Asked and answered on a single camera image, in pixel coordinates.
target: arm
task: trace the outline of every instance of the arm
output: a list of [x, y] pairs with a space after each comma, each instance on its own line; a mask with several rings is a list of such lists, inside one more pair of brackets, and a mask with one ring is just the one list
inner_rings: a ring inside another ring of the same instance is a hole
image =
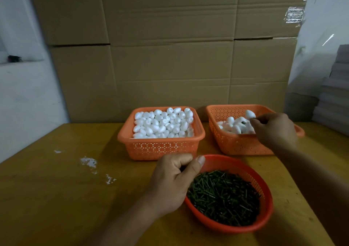
[[347, 245], [349, 186], [297, 149], [294, 124], [286, 114], [251, 120], [259, 141], [281, 160], [335, 245]]
[[[181, 206], [205, 157], [193, 159], [191, 154], [170, 154], [157, 163], [144, 195], [124, 214], [107, 224], [82, 245], [132, 246], [158, 218]], [[182, 165], [187, 165], [181, 172]]]

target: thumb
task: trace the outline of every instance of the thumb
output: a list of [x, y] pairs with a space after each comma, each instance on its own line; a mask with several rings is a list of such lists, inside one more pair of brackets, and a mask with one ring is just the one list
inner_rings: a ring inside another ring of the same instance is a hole
[[179, 182], [181, 182], [181, 185], [183, 185], [186, 189], [189, 188], [190, 184], [194, 180], [195, 176], [197, 176], [200, 173], [200, 170], [205, 163], [205, 157], [199, 156], [192, 160], [185, 170], [177, 176], [177, 179]]
[[258, 119], [255, 118], [250, 119], [250, 124], [252, 125], [255, 131], [260, 130], [264, 126]]

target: wall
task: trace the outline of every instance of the wall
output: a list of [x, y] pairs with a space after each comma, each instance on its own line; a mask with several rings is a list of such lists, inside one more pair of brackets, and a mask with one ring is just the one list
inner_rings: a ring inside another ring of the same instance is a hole
[[349, 0], [308, 0], [286, 94], [285, 112], [309, 121], [337, 49], [349, 43]]
[[30, 0], [0, 0], [0, 35], [23, 63], [0, 64], [0, 162], [69, 122]]

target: human hand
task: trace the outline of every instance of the human hand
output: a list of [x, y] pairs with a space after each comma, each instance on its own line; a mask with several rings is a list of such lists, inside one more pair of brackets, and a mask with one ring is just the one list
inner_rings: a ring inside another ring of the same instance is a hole
[[[144, 199], [155, 218], [175, 211], [183, 203], [188, 188], [205, 163], [205, 157], [191, 154], [166, 154], [156, 165]], [[183, 172], [182, 165], [187, 165]]]
[[293, 122], [283, 113], [267, 113], [250, 119], [260, 143], [273, 150], [294, 147], [297, 141]]

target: table surface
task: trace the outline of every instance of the table surface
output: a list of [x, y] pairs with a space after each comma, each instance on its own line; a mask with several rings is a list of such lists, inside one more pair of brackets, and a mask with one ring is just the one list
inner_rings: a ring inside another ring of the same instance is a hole
[[[349, 180], [347, 136], [298, 123], [301, 148]], [[129, 159], [117, 141], [122, 124], [64, 124], [0, 164], [0, 245], [75, 245], [142, 193], [156, 162]], [[198, 154], [220, 150], [204, 124]], [[81, 158], [97, 161], [83, 165]], [[260, 174], [274, 200], [268, 224], [224, 235], [204, 227], [182, 205], [157, 220], [137, 245], [333, 245], [286, 168], [275, 156], [239, 157]]]

